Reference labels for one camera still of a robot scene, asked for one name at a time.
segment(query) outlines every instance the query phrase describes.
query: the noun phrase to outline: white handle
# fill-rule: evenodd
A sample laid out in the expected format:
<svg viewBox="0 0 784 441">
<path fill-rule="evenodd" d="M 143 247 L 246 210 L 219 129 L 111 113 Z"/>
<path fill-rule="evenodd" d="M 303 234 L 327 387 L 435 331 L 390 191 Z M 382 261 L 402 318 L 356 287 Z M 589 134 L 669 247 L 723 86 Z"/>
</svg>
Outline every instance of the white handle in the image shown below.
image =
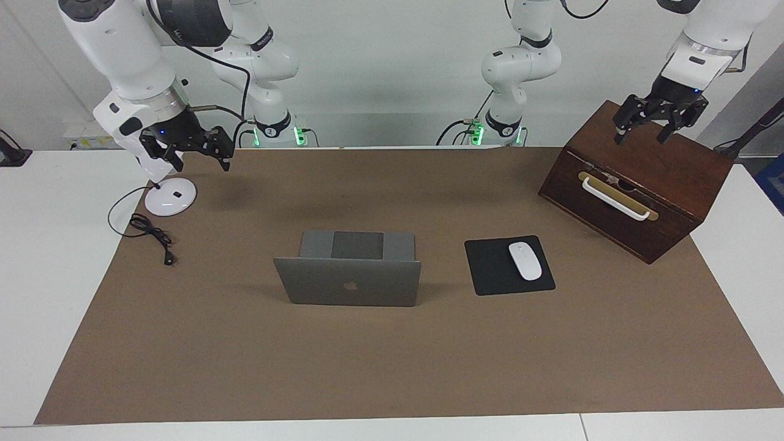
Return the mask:
<svg viewBox="0 0 784 441">
<path fill-rule="evenodd" d="M 610 204 L 613 208 L 617 209 L 618 211 L 627 215 L 628 217 L 631 217 L 636 221 L 642 222 L 642 221 L 646 221 L 651 216 L 650 211 L 646 211 L 645 214 L 640 215 L 639 213 L 635 212 L 628 206 L 623 205 L 621 202 L 618 202 L 615 199 L 611 198 L 610 196 L 607 196 L 606 194 L 597 190 L 596 188 L 591 187 L 589 181 L 590 181 L 590 177 L 585 178 L 585 180 L 583 181 L 583 190 L 588 191 L 591 195 L 594 195 L 597 198 L 605 201 L 606 203 Z"/>
</svg>

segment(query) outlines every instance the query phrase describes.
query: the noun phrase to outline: laptop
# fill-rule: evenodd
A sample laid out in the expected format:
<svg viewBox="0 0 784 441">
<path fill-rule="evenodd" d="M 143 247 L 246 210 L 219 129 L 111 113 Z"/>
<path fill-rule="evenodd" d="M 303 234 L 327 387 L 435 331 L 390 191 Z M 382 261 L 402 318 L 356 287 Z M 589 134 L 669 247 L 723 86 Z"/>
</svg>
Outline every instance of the laptop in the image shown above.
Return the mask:
<svg viewBox="0 0 784 441">
<path fill-rule="evenodd" d="M 292 303 L 343 306 L 415 306 L 422 269 L 398 232 L 306 231 L 299 257 L 274 263 Z"/>
</svg>

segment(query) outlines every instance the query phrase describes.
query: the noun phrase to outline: lamp base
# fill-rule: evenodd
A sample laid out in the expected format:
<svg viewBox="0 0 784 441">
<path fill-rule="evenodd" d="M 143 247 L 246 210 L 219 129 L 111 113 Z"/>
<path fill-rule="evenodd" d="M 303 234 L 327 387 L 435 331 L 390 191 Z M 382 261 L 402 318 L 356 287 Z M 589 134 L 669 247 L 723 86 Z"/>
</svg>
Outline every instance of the lamp base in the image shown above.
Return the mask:
<svg viewBox="0 0 784 441">
<path fill-rule="evenodd" d="M 182 177 L 174 177 L 162 181 L 160 188 L 147 192 L 144 206 L 147 211 L 158 217 L 170 217 L 180 214 L 196 200 L 196 186 Z"/>
</svg>

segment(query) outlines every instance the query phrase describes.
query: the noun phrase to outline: computer mouse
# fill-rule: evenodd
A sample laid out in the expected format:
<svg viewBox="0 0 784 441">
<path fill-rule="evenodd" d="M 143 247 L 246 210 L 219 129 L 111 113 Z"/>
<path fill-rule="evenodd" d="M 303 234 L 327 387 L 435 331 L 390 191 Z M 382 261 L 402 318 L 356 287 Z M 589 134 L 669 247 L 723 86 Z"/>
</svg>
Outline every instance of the computer mouse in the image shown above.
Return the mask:
<svg viewBox="0 0 784 441">
<path fill-rule="evenodd" d="M 539 263 L 539 258 L 529 244 L 513 243 L 509 245 L 509 253 L 523 279 L 530 282 L 542 277 L 542 264 Z"/>
</svg>

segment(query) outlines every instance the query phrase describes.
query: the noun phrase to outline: black mouse pad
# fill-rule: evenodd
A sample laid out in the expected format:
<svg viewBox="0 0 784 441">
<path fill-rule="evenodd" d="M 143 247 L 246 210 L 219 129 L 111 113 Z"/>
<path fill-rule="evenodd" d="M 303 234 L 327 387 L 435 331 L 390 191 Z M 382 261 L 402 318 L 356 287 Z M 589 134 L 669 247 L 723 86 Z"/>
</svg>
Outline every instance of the black mouse pad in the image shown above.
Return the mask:
<svg viewBox="0 0 784 441">
<path fill-rule="evenodd" d="M 526 242 L 534 250 L 542 265 L 542 277 L 529 282 L 520 275 L 509 252 L 509 245 L 516 242 Z M 531 293 L 555 289 L 553 273 L 544 256 L 542 243 L 536 236 L 469 240 L 466 242 L 466 255 L 477 295 Z"/>
</svg>

